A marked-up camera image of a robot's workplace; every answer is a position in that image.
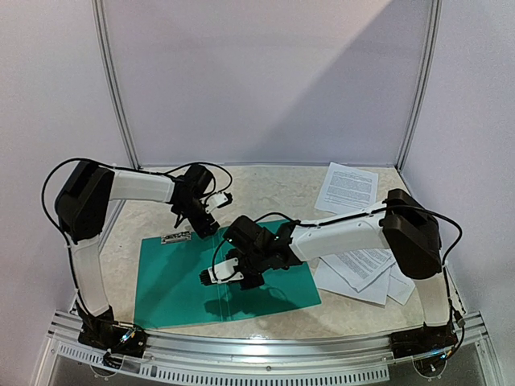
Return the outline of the green file folder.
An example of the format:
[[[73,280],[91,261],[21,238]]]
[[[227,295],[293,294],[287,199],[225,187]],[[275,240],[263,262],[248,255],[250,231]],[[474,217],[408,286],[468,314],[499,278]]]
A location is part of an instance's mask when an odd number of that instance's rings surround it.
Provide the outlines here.
[[[215,268],[218,283],[204,285],[200,273],[220,264],[232,248],[223,231],[204,240],[163,243],[142,240],[134,303],[134,322],[145,329],[232,322],[321,303],[308,265],[264,272],[264,283],[243,290],[232,269]]]

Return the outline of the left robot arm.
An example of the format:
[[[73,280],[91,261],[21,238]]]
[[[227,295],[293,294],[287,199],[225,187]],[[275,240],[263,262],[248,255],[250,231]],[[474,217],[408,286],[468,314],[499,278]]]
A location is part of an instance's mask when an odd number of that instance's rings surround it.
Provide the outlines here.
[[[105,166],[86,158],[75,162],[76,167],[56,197],[58,227],[70,244],[77,307],[85,318],[95,318],[87,330],[89,337],[101,348],[111,349],[119,343],[120,334],[107,322],[113,320],[113,311],[100,263],[100,238],[110,202],[168,204],[178,223],[188,221],[199,237],[206,238],[219,228],[204,202],[215,177],[199,163],[188,166],[179,176],[172,176]]]

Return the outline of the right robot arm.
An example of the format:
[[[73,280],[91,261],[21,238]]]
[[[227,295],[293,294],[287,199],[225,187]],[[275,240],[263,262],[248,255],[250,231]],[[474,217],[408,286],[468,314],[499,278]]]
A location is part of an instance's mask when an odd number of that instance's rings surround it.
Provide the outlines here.
[[[269,269],[291,266],[337,253],[385,248],[401,272],[414,281],[420,297],[423,323],[416,343],[424,351],[434,350],[447,337],[451,318],[447,283],[443,273],[445,256],[437,212],[424,208],[402,189],[346,216],[324,220],[288,220],[276,232],[248,216],[239,216],[223,238],[233,246],[236,272],[260,277]]]

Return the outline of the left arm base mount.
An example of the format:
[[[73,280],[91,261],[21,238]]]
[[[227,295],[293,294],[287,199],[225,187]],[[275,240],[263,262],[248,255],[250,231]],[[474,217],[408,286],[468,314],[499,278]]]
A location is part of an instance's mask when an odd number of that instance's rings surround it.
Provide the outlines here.
[[[80,318],[79,343],[111,354],[144,356],[148,334],[140,326],[115,321],[111,309],[97,317],[80,314]]]

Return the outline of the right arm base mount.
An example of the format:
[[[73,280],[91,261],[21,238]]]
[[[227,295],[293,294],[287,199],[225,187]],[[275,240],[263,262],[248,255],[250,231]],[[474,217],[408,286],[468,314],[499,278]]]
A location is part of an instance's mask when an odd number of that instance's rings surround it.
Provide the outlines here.
[[[460,322],[456,330],[452,322],[445,326],[426,326],[394,332],[389,335],[389,346],[395,359],[422,354],[450,359],[462,346],[465,325]]]

